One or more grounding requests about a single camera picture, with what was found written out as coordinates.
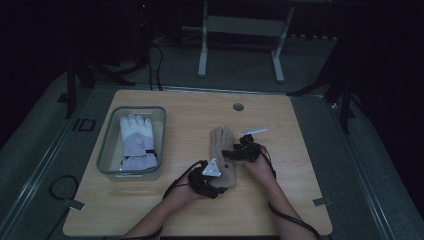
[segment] gray floor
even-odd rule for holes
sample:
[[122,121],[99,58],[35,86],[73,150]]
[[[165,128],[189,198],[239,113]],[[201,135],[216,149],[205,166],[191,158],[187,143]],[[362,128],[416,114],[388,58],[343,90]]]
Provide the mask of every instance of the gray floor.
[[[281,84],[274,80],[268,51],[228,50],[221,46],[222,41],[212,42],[207,75],[199,78],[198,38],[192,37],[182,46],[169,45],[165,40],[156,43],[164,53],[160,77],[166,91],[191,88],[264,94],[284,94],[312,83],[335,44],[325,39],[288,39],[280,57],[286,78]],[[151,55],[155,68],[159,52],[152,49]],[[127,79],[137,82],[136,89],[149,88],[146,70]],[[81,179],[113,94],[121,88],[108,82],[99,82],[94,89],[79,88],[80,107],[73,118],[65,120],[66,105],[57,102],[66,91],[65,75],[52,83],[1,149],[0,233],[7,233],[9,239],[47,239],[49,233],[50,239],[105,239],[67,237],[61,230],[63,220],[54,229],[66,208],[50,196],[49,186],[63,175]],[[332,239],[424,239],[423,220],[372,124],[353,105],[356,118],[349,120],[350,135],[344,134],[337,122],[338,110],[320,98],[324,91],[325,87],[317,89],[292,98],[292,102],[323,196],[333,202],[328,206]],[[94,130],[73,130],[77,119],[95,120]],[[25,185],[33,172],[43,176],[39,181],[32,178],[39,185]],[[18,198],[22,189],[32,189],[21,192],[30,196],[26,200]],[[64,179],[54,190],[69,196],[74,187]]]

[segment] forearm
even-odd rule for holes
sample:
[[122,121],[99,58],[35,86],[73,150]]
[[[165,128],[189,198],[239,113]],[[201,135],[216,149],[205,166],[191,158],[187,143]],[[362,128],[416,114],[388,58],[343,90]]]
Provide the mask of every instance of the forearm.
[[[268,201],[278,212],[302,220],[284,194],[277,181],[264,186]],[[306,228],[275,215],[275,222],[281,239],[315,239]]]
[[174,191],[158,203],[146,216],[144,216],[123,238],[149,236],[158,231],[166,220],[178,209],[189,204],[193,199],[178,198]]

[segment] clear plastic bin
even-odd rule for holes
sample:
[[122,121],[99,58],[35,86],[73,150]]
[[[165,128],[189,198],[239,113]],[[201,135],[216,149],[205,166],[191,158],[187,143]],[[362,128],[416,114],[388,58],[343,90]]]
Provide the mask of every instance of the clear plastic bin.
[[[121,161],[124,159],[124,145],[121,139],[120,118],[128,114],[141,114],[150,118],[153,125],[153,141],[158,165],[146,170],[122,170]],[[97,169],[113,181],[155,180],[160,176],[162,150],[166,126],[165,109],[153,107],[119,107],[111,115],[105,137],[97,159]]]

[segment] tan glove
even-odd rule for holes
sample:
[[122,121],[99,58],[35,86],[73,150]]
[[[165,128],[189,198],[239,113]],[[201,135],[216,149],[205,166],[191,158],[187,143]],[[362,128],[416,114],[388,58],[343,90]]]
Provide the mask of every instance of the tan glove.
[[210,183],[214,187],[234,188],[236,186],[236,163],[224,158],[221,150],[233,151],[233,132],[228,127],[218,127],[211,131],[211,160],[216,163],[221,176]]

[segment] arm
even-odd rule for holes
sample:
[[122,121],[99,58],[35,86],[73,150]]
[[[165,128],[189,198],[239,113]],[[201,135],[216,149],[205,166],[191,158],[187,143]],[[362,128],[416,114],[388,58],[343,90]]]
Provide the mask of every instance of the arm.
[[[271,205],[280,213],[301,220],[293,208],[277,180],[272,175],[271,168],[264,156],[259,155],[255,162],[242,161],[241,165],[249,171],[258,183],[263,187]],[[275,216],[278,234],[281,239],[316,239],[308,229],[292,223],[286,219]]]
[[[177,185],[187,184],[185,175]],[[178,209],[201,198],[189,185],[177,186],[171,190],[160,203],[158,203],[146,216],[144,216],[123,238],[149,236],[158,231],[165,221]]]

